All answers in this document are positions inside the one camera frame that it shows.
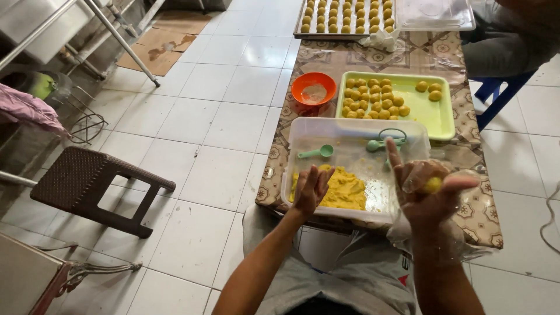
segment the plastic lid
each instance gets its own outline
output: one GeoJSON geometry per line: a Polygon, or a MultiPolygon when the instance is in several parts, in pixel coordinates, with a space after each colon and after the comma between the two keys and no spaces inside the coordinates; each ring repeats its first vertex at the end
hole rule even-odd
{"type": "Polygon", "coordinates": [[[469,0],[398,0],[404,31],[468,31],[476,27],[469,0]]]}

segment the white tile floor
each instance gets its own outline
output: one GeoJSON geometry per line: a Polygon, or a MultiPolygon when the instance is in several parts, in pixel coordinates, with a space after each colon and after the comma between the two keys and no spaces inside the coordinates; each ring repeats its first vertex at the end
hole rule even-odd
{"type": "MultiPolygon", "coordinates": [[[[202,35],[159,78],[161,88],[125,68],[107,82],[92,107],[110,124],[91,148],[169,178],[177,189],[155,199],[144,218],[154,231],[144,240],[36,203],[26,190],[0,231],[29,244],[79,242],[74,253],[55,252],[59,257],[144,262],[134,274],[88,276],[48,314],[211,313],[242,259],[242,214],[254,201],[297,56],[300,41],[291,33],[300,3],[233,0],[227,12],[211,14],[202,35]]],[[[538,234],[549,219],[544,198],[560,180],[559,73],[557,57],[482,132],[505,248],[465,267],[488,314],[560,309],[560,257],[538,234]]],[[[472,91],[478,86],[473,82],[472,91]]],[[[477,100],[475,106],[486,107],[477,100]]],[[[130,216],[146,187],[114,184],[101,206],[130,216]]],[[[559,201],[552,206],[560,210],[559,201]]],[[[560,246],[556,226],[545,234],[560,246]]],[[[347,243],[310,228],[296,236],[303,256],[322,270],[347,243]]]]}

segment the pink cloth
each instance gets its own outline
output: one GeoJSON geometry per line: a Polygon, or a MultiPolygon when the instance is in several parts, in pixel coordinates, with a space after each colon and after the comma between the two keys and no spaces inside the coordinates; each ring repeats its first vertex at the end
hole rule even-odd
{"type": "Polygon", "coordinates": [[[57,112],[52,107],[31,94],[20,92],[1,83],[0,110],[10,120],[16,118],[23,122],[35,123],[43,130],[70,137],[68,131],[58,121],[57,112]]]}

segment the patterned tablecloth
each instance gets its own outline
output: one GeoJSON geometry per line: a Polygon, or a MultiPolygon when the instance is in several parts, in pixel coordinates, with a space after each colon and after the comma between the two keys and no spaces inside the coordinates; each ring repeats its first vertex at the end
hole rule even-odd
{"type": "MultiPolygon", "coordinates": [[[[473,170],[482,178],[480,187],[464,196],[461,209],[453,220],[465,232],[468,243],[503,247],[500,222],[480,145],[461,40],[457,32],[403,32],[393,53],[373,48],[366,49],[355,42],[303,40],[257,192],[255,201],[257,204],[275,210],[273,212],[276,215],[281,215],[287,210],[280,199],[280,189],[282,173],[290,155],[287,140],[292,120],[300,116],[334,117],[336,96],[323,106],[310,108],[299,104],[290,93],[295,78],[303,73],[315,71],[328,74],[337,84],[342,74],[347,71],[445,78],[451,89],[456,134],[450,141],[431,141],[431,155],[448,161],[456,170],[473,170]]],[[[373,229],[384,233],[388,228],[386,225],[323,216],[314,216],[306,225],[342,232],[353,229],[373,229]]]]}

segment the orange bowl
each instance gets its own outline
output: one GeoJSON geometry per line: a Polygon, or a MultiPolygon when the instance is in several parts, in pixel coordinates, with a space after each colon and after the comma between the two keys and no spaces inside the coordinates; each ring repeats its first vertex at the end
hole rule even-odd
{"type": "Polygon", "coordinates": [[[325,104],[333,98],[336,91],[337,84],[333,78],[321,72],[305,73],[295,79],[292,84],[293,97],[301,104],[308,106],[325,104]],[[323,93],[326,93],[323,99],[317,99],[323,93]]]}

